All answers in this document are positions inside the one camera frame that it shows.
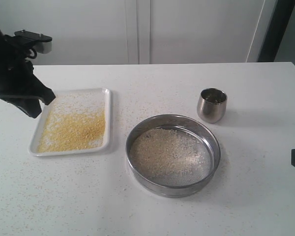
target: cabinet door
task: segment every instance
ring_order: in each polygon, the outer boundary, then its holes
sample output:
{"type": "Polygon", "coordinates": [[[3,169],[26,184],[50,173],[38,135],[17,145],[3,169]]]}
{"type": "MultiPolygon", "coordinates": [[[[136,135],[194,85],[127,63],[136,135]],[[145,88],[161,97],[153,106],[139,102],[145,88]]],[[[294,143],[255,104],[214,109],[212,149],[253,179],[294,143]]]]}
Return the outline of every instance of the cabinet door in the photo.
{"type": "Polygon", "coordinates": [[[150,0],[149,61],[246,62],[251,48],[253,61],[274,5],[275,0],[150,0]]]}
{"type": "Polygon", "coordinates": [[[138,63],[135,0],[4,0],[0,28],[53,38],[34,64],[138,63]]]}

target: cup rim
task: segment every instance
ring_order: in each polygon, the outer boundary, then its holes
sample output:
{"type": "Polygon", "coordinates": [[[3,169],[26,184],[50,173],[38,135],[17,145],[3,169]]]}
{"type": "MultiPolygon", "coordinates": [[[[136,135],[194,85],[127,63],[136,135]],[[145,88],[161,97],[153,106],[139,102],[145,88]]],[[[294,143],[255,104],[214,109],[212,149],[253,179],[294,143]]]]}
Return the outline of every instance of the cup rim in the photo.
{"type": "Polygon", "coordinates": [[[200,97],[201,99],[203,99],[205,102],[207,103],[210,103],[210,104],[223,104],[225,102],[227,102],[227,94],[223,91],[223,90],[220,90],[218,88],[206,88],[204,90],[201,91],[200,93],[200,97]],[[203,97],[203,92],[207,91],[207,90],[210,90],[210,89],[213,89],[213,90],[216,90],[216,91],[219,91],[220,93],[224,94],[225,95],[225,100],[222,101],[222,102],[210,102],[210,101],[207,101],[204,97],[203,97]]]}

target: stainless steel cup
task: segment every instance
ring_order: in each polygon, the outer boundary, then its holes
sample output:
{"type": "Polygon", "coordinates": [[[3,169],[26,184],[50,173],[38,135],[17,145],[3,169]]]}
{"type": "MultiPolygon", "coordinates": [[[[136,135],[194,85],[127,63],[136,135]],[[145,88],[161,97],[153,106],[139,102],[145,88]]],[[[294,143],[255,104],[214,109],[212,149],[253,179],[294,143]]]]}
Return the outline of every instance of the stainless steel cup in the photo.
{"type": "Polygon", "coordinates": [[[197,106],[198,116],[208,122],[218,122],[226,111],[227,95],[216,88],[207,88],[200,94],[197,106]]]}

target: sieve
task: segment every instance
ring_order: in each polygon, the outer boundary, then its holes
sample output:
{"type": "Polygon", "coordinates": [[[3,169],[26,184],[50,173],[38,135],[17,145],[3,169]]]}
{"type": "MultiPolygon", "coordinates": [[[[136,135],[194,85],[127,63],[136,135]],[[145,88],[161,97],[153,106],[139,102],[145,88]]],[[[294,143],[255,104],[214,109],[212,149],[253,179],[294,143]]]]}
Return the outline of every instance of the sieve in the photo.
{"type": "MultiPolygon", "coordinates": [[[[158,148],[161,148],[162,140],[156,140],[156,143],[158,148]]],[[[155,194],[177,198],[191,195],[207,185],[219,165],[221,151],[217,139],[203,124],[181,115],[159,115],[148,118],[133,128],[126,141],[126,155],[130,169],[141,185],[155,194]],[[154,166],[156,169],[153,170],[160,174],[151,176],[149,175],[150,163],[144,163],[145,160],[140,159],[140,166],[138,166],[138,158],[141,157],[132,148],[141,135],[154,129],[174,130],[178,140],[190,140],[188,147],[192,151],[181,154],[186,163],[192,160],[188,170],[166,172],[161,169],[165,167],[160,165],[154,166]]],[[[176,160],[181,161],[181,158],[173,159],[173,162],[176,160]]]]}

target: white tray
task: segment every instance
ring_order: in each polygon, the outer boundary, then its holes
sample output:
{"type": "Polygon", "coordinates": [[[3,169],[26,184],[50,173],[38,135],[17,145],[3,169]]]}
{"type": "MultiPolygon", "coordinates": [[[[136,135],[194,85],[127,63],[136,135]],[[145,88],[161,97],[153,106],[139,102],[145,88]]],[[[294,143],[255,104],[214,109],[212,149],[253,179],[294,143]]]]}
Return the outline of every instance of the white tray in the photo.
{"type": "Polygon", "coordinates": [[[84,90],[69,90],[69,91],[59,91],[55,92],[56,99],[49,105],[45,106],[39,122],[37,124],[35,133],[32,137],[29,152],[34,156],[54,156],[54,155],[69,155],[87,152],[96,152],[103,150],[107,147],[110,141],[110,125],[111,125],[111,92],[106,88],[95,88],[95,89],[84,89],[84,90]],[[44,126],[46,118],[52,109],[56,109],[59,103],[65,104],[66,113],[70,111],[79,110],[82,108],[91,109],[96,112],[99,108],[104,109],[105,114],[105,131],[103,136],[102,146],[71,150],[71,151],[58,151],[58,152],[37,152],[42,133],[44,131],[44,126]]]}

